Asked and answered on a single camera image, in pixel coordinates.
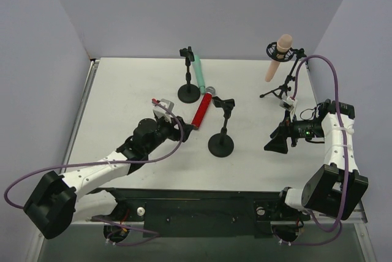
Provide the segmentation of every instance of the black round base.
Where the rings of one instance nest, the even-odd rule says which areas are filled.
[[[223,144],[220,144],[221,134],[217,133],[213,135],[208,141],[208,149],[212,155],[219,158],[224,158],[229,156],[234,150],[234,142],[232,138],[225,135]]]
[[[178,98],[183,103],[191,104],[200,98],[200,90],[194,84],[190,85],[190,92],[187,91],[188,87],[186,84],[178,89]]]

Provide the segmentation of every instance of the table surface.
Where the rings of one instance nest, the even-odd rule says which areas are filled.
[[[168,159],[146,164],[137,172],[104,187],[186,190],[254,190],[278,192],[303,188],[323,164],[323,145],[299,140],[287,155],[264,151],[270,133],[284,116],[279,100],[259,95],[282,84],[292,63],[284,63],[270,83],[264,81],[269,61],[202,60],[206,86],[222,99],[234,98],[228,122],[235,149],[223,159],[209,153],[209,138],[223,125],[223,111],[212,104],[200,130]],[[192,71],[192,82],[196,79]],[[109,155],[132,135],[143,118],[153,117],[152,98],[175,103],[173,112],[190,123],[198,102],[185,104],[177,97],[185,83],[183,59],[102,58],[92,83],[69,163],[91,162]],[[315,107],[305,67],[299,77],[297,114]],[[156,159],[175,147],[167,140],[150,156]]]

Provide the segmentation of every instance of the white wall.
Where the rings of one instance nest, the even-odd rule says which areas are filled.
[[[315,51],[332,60],[341,100],[355,106],[355,158],[369,178],[363,201],[378,261],[392,257],[391,37],[392,0],[343,0]],[[318,99],[333,98],[329,67],[310,65]]]
[[[283,33],[312,53],[342,0],[60,0],[88,53],[265,58]]]
[[[62,160],[88,68],[58,0],[0,0],[0,191]],[[12,199],[24,204],[37,180]],[[0,261],[24,261],[34,225],[2,198],[0,216]]]

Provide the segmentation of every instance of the microphone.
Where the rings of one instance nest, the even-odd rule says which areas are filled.
[[[293,43],[292,36],[290,36],[289,34],[282,35],[281,38],[279,40],[277,40],[277,42],[276,42],[276,50],[281,53],[281,54],[276,53],[276,58],[277,59],[284,58],[284,55],[292,47],[292,43]],[[271,64],[269,65],[269,69],[265,75],[265,81],[267,83],[269,83],[273,79],[273,77],[276,73],[276,70],[280,64],[279,61],[275,61],[274,58],[272,58],[272,59],[273,60],[271,61]]]

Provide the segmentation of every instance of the tripod stand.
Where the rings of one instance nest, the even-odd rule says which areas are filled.
[[[288,86],[288,84],[291,81],[295,81],[295,77],[293,76],[293,72],[295,70],[295,67],[296,67],[298,61],[301,58],[306,57],[305,51],[302,48],[301,49],[292,49],[291,48],[286,54],[281,53],[276,49],[276,42],[269,44],[266,51],[267,51],[268,56],[271,59],[273,59],[275,61],[279,61],[279,62],[290,61],[292,59],[292,57],[294,57],[294,55],[296,55],[294,65],[293,65],[292,69],[290,70],[290,73],[287,75],[287,77],[284,81],[284,84],[278,86],[276,89],[273,89],[272,91],[269,91],[269,92],[266,92],[265,94],[260,95],[260,98],[264,98],[266,95],[273,94],[273,95],[275,95],[275,97],[282,100],[283,94],[285,94],[287,96],[287,92],[292,90],[291,86]],[[284,55],[284,57],[277,58],[277,55]]]

